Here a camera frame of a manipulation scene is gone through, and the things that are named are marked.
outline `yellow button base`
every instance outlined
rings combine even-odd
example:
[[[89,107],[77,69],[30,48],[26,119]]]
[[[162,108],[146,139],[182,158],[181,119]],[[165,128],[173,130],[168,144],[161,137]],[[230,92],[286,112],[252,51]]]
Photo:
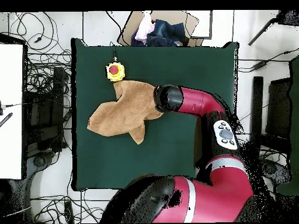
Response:
[[[110,67],[111,66],[117,66],[117,68],[119,69],[118,73],[113,75],[110,73]],[[123,80],[124,78],[124,66],[119,63],[119,62],[114,62],[112,64],[109,64],[108,66],[106,66],[106,70],[107,70],[107,78],[112,81],[112,82],[118,82],[118,81],[121,81]]]

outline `brown cloth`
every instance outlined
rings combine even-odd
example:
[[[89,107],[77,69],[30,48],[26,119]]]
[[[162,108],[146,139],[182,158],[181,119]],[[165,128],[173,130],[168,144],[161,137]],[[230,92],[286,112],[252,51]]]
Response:
[[[87,129],[106,137],[128,132],[140,144],[145,134],[144,120],[162,115],[155,108],[154,87],[134,80],[121,80],[113,86],[118,100],[102,103],[89,118]]]

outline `white floor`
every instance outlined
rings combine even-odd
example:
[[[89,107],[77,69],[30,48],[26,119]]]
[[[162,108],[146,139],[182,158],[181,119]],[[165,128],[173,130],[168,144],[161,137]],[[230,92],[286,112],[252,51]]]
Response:
[[[275,17],[277,10],[214,10],[213,11],[213,34],[211,40],[204,40],[202,46],[222,47],[229,41],[237,41],[240,44],[239,48],[239,67],[250,68],[257,62],[254,60],[266,60],[284,51],[294,50],[299,47],[299,27],[290,27],[274,24],[269,27],[267,32],[263,33],[252,46],[248,46],[251,38],[266,24],[268,20]],[[44,23],[44,34],[48,37],[52,34],[52,27],[47,16],[40,13],[34,13]],[[90,46],[109,46],[110,41],[117,44],[116,39],[119,36],[119,28],[112,22],[105,12],[47,12],[49,17],[53,18],[57,23],[57,31],[59,35],[59,43],[63,49],[71,49],[70,39],[72,37],[84,39],[87,45]],[[113,12],[115,20],[121,27],[124,26],[130,12]],[[18,25],[18,19],[14,13],[9,14],[9,25],[11,33],[15,33]],[[27,28],[27,39],[37,32],[42,33],[43,27],[40,22],[31,15],[24,17],[23,22]],[[0,13],[0,32],[8,31],[8,16]],[[56,28],[54,27],[54,39],[57,38]],[[19,33],[24,33],[22,25],[19,28]],[[49,42],[43,39],[39,43],[34,43],[37,35],[29,44],[36,47],[44,47]],[[61,53],[62,49],[55,46],[48,53]],[[272,80],[286,78],[290,76],[288,69],[288,62],[299,54],[299,51],[292,52],[287,55],[281,55],[276,58],[277,61],[269,62],[264,68],[251,73],[238,74],[238,102],[237,115],[239,119],[251,112],[251,90],[252,80],[254,76],[264,77],[264,94],[263,104],[268,102],[268,86]],[[263,129],[266,125],[267,107],[263,109]],[[241,121],[245,133],[249,133],[250,117],[244,118]],[[244,135],[240,138],[246,139],[248,136]],[[71,147],[71,131],[65,130],[65,138]],[[33,214],[37,214],[46,206],[53,195],[58,195],[56,199],[60,199],[67,194],[67,185],[70,180],[72,170],[72,154],[69,149],[64,149],[60,153],[59,161],[46,169],[39,172],[32,183],[31,197],[45,197],[48,200],[34,200],[32,201]],[[80,204],[81,193],[73,191],[69,188],[69,196],[73,200],[78,200]],[[115,190],[87,190],[85,201],[90,208],[101,207],[105,208],[109,199],[116,193]],[[63,204],[60,205],[60,210],[63,212]],[[75,214],[80,213],[80,207],[73,205]],[[94,212],[95,216],[100,218],[100,211]],[[43,214],[41,220],[49,220],[47,214]],[[83,223],[95,223],[96,221],[91,217],[87,217],[82,221]]]

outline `green table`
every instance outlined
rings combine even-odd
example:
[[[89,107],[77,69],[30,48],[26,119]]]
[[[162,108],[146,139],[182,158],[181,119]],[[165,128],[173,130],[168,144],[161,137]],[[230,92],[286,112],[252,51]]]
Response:
[[[196,118],[166,113],[145,122],[137,145],[129,134],[105,137],[86,129],[88,118],[103,102],[115,101],[105,66],[113,47],[87,47],[72,39],[73,172],[72,187],[126,186],[145,174],[194,176]],[[234,110],[235,58],[238,44],[214,47],[116,47],[126,80],[151,85],[182,85],[216,93]]]
[[[290,169],[293,178],[291,182],[279,185],[277,192],[283,195],[299,195],[299,56],[290,61],[290,76],[293,79],[290,90],[292,105]]]

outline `red button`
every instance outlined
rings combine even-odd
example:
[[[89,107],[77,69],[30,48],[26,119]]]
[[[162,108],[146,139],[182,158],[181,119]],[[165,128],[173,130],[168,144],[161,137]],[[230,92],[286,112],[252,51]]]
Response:
[[[118,67],[117,67],[116,65],[112,65],[112,66],[110,67],[109,71],[110,71],[110,73],[111,73],[112,75],[115,75],[115,74],[118,73],[119,69],[118,69]]]

